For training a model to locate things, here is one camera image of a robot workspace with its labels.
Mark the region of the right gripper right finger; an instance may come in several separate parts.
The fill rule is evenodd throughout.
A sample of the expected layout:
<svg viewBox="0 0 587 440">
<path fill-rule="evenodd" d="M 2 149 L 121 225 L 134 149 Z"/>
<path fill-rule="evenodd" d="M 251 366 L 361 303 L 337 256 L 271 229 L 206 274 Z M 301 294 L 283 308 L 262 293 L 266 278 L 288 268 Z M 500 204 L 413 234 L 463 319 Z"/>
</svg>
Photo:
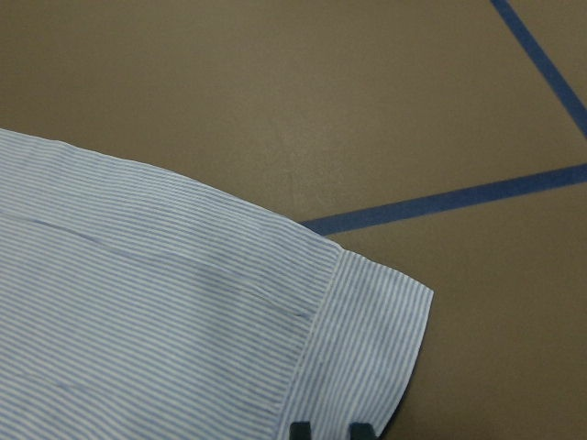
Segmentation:
<svg viewBox="0 0 587 440">
<path fill-rule="evenodd" d="M 349 425 L 349 439 L 377 440 L 377 435 L 370 423 L 351 423 Z"/>
</svg>

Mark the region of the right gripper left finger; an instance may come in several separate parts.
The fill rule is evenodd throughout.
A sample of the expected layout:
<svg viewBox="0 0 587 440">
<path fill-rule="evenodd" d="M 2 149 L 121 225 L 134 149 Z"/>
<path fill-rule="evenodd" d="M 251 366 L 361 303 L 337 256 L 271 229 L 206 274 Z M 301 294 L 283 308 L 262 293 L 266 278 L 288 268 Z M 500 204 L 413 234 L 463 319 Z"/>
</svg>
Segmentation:
<svg viewBox="0 0 587 440">
<path fill-rule="evenodd" d="M 289 427 L 289 440 L 312 440 L 312 427 L 309 422 L 293 422 Z"/>
</svg>

